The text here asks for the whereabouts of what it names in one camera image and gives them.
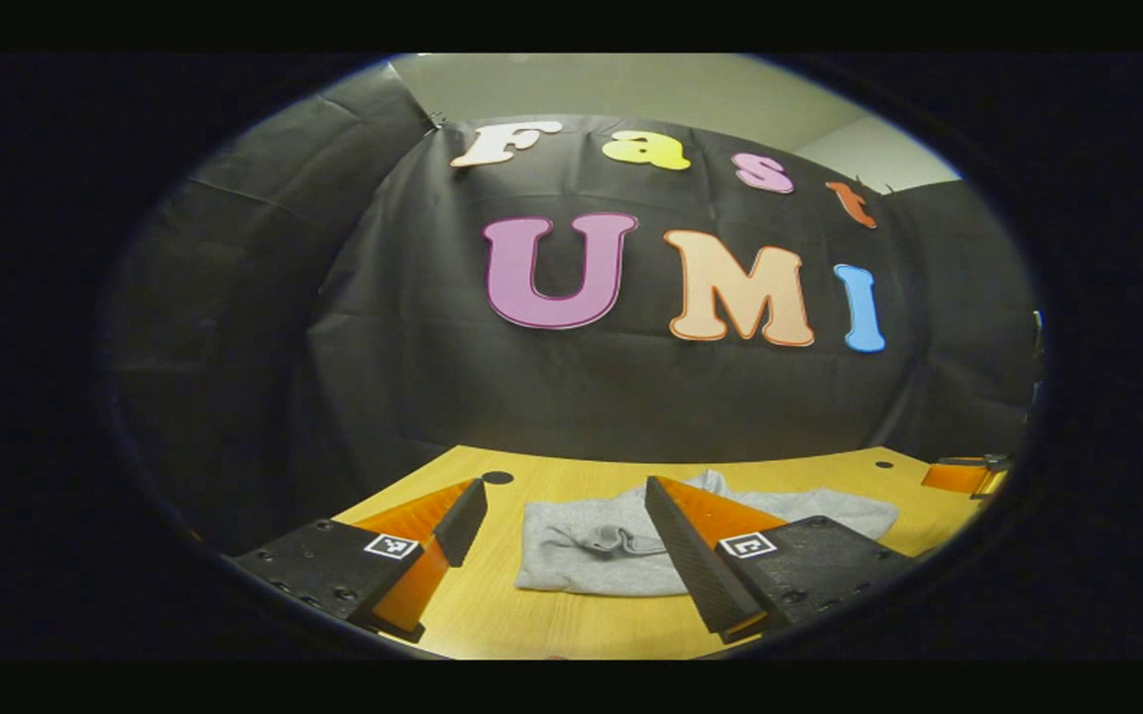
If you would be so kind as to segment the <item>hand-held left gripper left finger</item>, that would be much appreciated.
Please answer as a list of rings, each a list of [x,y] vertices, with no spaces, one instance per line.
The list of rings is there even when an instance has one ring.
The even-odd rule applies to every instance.
[[[488,514],[480,479],[341,523],[299,526],[235,559],[245,572],[362,629],[417,643],[431,597]]]

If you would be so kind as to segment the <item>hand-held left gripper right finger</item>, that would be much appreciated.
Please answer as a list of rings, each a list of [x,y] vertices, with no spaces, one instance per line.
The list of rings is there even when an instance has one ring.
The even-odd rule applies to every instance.
[[[844,613],[916,564],[834,519],[788,523],[668,478],[647,478],[644,505],[708,632],[725,645]]]

